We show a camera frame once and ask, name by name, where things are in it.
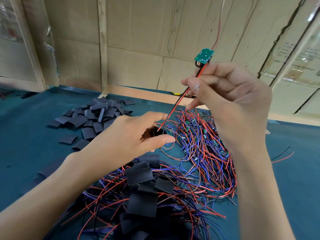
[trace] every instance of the workbench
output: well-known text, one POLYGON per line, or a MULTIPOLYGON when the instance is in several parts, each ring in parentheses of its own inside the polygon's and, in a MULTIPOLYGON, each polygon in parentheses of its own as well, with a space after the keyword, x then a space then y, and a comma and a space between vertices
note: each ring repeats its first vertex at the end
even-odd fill
MULTIPOLYGON (((98 97, 98 92, 70 91, 51 88, 27 99, 21 99, 22 91, 14 91, 0 99, 0 210, 5 209, 22 195, 24 187, 50 162, 66 157, 73 150, 69 145, 58 143, 66 134, 81 137, 81 130, 53 129, 46 125, 61 116, 67 109, 98 97)), ((107 99, 128 99, 129 97, 109 94, 107 99)), ((147 111, 168 113, 172 104, 134 98, 136 104, 129 105, 132 116, 147 111)), ((278 156, 288 146, 295 151, 286 160, 273 164, 284 208, 297 239, 318 239, 320 222, 320 127, 287 122, 269 121, 266 145, 270 157, 278 156)), ((156 150, 161 160, 177 165, 177 162, 156 150)), ((178 146, 169 154, 183 157, 178 146)), ((239 239, 238 209, 230 200, 216 202, 214 210, 226 219, 213 221, 225 239, 239 239)), ((82 228, 81 220, 61 231, 51 239, 77 239, 82 228)), ((81 239, 94 239, 82 235, 81 239)))

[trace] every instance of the pile of wires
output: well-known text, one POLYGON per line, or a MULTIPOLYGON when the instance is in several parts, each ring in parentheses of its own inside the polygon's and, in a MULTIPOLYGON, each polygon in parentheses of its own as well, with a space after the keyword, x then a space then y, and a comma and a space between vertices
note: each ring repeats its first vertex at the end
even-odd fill
POLYGON ((168 157, 180 161, 180 168, 185 177, 196 177, 199 186, 207 192, 207 199, 232 198, 236 191, 237 178, 234 165, 228 150, 220 140, 214 119, 208 115, 181 110, 175 111, 174 120, 167 120, 170 125, 166 128, 176 138, 185 156, 181 159, 168 157), (192 167, 185 169, 183 162, 190 162, 192 167))
MULTIPOLYGON (((56 225, 64 226, 82 218, 83 227, 78 239, 82 234, 102 236, 103 239, 112 234, 114 239, 123 239, 126 233, 123 217, 126 214, 130 194, 137 190, 137 185, 128 186, 125 170, 131 166, 133 163, 107 174, 90 186, 83 192, 82 210, 71 217, 67 211, 56 225)), ((175 239, 214 239, 210 236, 209 229, 214 231, 218 239, 221 237, 224 239, 208 216, 225 217, 207 205, 204 187, 194 183, 194 179, 183 176, 179 167, 174 167, 165 161, 160 161, 160 169, 152 169, 152 173, 155 180, 162 178, 172 182, 173 193, 157 192, 156 217, 131 219, 135 228, 149 232, 148 239, 173 236, 175 239)))

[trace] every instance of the person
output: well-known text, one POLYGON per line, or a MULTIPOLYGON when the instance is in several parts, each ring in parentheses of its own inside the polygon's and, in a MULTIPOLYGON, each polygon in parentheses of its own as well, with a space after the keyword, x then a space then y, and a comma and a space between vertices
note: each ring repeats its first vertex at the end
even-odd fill
MULTIPOLYGON (((272 93, 248 70, 234 63, 209 63, 197 78, 182 80, 205 104, 233 158, 241 239, 295 239, 286 216, 270 158, 265 130, 272 93)), ((120 116, 83 150, 70 154, 50 177, 0 213, 0 238, 42 239, 68 206, 92 183, 148 151, 174 142, 170 135, 148 137, 167 114, 120 116)))

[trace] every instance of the person's right hand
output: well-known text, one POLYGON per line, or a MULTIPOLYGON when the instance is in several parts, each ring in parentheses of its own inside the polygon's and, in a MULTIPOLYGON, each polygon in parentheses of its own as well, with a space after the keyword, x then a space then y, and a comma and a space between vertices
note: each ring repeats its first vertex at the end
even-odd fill
POLYGON ((272 92, 246 68, 234 63, 209 63, 201 76, 183 79, 181 83, 197 96, 186 108, 205 104, 219 137, 232 154, 265 146, 272 92))

